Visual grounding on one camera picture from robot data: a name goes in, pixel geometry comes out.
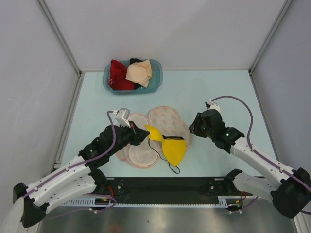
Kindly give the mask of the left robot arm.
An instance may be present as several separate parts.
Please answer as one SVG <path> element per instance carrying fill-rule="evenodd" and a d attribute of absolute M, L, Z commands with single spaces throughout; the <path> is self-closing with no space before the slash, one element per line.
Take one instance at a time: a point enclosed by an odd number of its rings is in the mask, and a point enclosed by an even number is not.
<path fill-rule="evenodd" d="M 140 145 L 149 132 L 135 125 L 109 125 L 90 144 L 86 145 L 70 162 L 39 181 L 13 188 L 13 202 L 23 198 L 20 222 L 24 228 L 39 223 L 52 209 L 71 198 L 84 194 L 102 194 L 107 180 L 99 168 L 108 163 L 112 155 L 127 145 Z"/>

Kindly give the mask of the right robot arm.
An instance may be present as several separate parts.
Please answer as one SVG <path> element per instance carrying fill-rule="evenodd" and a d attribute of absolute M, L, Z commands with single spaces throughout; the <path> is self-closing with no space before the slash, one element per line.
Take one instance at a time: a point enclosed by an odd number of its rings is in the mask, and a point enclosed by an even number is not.
<path fill-rule="evenodd" d="M 189 131 L 195 136 L 210 138 L 216 147 L 243 160 L 263 176 L 257 178 L 238 172 L 234 178 L 224 182 L 228 194 L 245 191 L 266 199 L 289 219 L 295 218 L 310 202 L 311 179 L 306 170 L 294 170 L 261 154 L 242 132 L 227 127 L 217 110 L 197 113 Z"/>

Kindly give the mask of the yellow black bra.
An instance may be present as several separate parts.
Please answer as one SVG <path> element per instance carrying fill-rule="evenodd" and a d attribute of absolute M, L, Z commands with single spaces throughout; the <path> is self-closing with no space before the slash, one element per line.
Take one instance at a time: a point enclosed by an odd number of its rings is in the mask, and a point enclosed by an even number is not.
<path fill-rule="evenodd" d="M 187 149 L 185 139 L 180 136 L 164 136 L 159 129 L 150 125 L 144 125 L 144 127 L 149 132 L 148 144 L 150 145 L 151 140 L 160 142 L 164 160 L 168 162 L 170 170 L 175 174 L 180 174 L 178 165 L 183 160 Z"/>

